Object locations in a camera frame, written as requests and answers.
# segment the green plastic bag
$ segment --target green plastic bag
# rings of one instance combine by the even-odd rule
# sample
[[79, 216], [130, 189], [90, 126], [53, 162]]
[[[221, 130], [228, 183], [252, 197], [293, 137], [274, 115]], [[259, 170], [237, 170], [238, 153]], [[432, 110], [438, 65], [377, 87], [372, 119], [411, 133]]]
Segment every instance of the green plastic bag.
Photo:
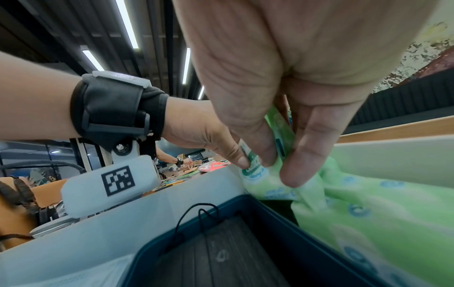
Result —
[[264, 168], [240, 142], [251, 161], [240, 172], [248, 193], [292, 200], [300, 228], [391, 286], [454, 285], [453, 189], [343, 173], [333, 158], [302, 187], [287, 187], [279, 171], [294, 134], [275, 108], [266, 120], [279, 157]]

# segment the dark ceiling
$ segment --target dark ceiling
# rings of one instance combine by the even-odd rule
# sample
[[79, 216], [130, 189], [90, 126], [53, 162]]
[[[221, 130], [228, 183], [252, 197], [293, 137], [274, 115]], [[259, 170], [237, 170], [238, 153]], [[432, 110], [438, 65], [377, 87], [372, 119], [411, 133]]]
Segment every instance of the dark ceiling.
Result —
[[190, 65], [182, 84], [186, 44], [171, 0], [124, 0], [139, 48], [133, 49], [115, 0], [2, 0], [0, 50], [75, 74], [105, 70], [147, 78], [171, 96], [197, 99]]

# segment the ceiling light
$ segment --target ceiling light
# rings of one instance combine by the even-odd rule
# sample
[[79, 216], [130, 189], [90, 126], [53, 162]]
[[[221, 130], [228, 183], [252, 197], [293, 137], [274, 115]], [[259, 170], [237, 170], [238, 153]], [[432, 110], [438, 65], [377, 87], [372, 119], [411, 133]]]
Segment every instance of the ceiling light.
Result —
[[205, 86], [202, 86], [200, 89], [199, 100], [203, 97], [203, 92], [205, 91]]
[[126, 28], [126, 32], [128, 32], [129, 40], [131, 41], [131, 45], [133, 49], [138, 49], [139, 45], [137, 45], [136, 36], [134, 35], [134, 31], [132, 30], [131, 20], [129, 19], [128, 11], [126, 10], [126, 5], [124, 4], [124, 0], [115, 0], [117, 2], [118, 10], [123, 19], [124, 27]]
[[104, 71], [103, 66], [101, 66], [98, 60], [96, 60], [96, 58], [93, 56], [90, 50], [82, 50], [82, 52], [85, 54], [85, 56], [90, 60], [90, 62], [98, 71]]
[[184, 61], [184, 72], [183, 72], [183, 85], [186, 85], [186, 79], [188, 78], [189, 59], [191, 57], [191, 49], [186, 49], [186, 60]]

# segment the hand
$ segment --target hand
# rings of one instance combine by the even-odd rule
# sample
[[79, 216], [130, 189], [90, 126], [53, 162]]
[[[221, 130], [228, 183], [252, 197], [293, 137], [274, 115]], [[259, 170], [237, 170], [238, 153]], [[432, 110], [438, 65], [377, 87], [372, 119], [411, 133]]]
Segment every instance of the hand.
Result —
[[212, 150], [241, 168], [250, 165], [238, 146], [238, 136], [219, 121], [210, 101], [169, 97], [161, 136], [182, 148]]
[[183, 164], [184, 164], [184, 165], [192, 165], [192, 159], [190, 159], [190, 158], [185, 158], [185, 159], [183, 160]]
[[263, 117], [276, 96], [287, 95], [296, 138], [280, 176], [292, 187], [320, 169], [436, 3], [174, 0], [192, 62], [219, 119], [264, 166], [274, 163], [276, 148]]

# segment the metal bolt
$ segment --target metal bolt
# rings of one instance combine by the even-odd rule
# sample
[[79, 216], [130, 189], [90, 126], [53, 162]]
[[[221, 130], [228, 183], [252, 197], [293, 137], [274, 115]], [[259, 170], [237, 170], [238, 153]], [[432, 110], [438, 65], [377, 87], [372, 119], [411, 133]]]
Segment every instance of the metal bolt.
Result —
[[125, 147], [123, 144], [118, 144], [118, 145], [116, 146], [116, 148], [117, 148], [118, 151], [122, 151], [122, 150], [124, 150], [126, 147]]

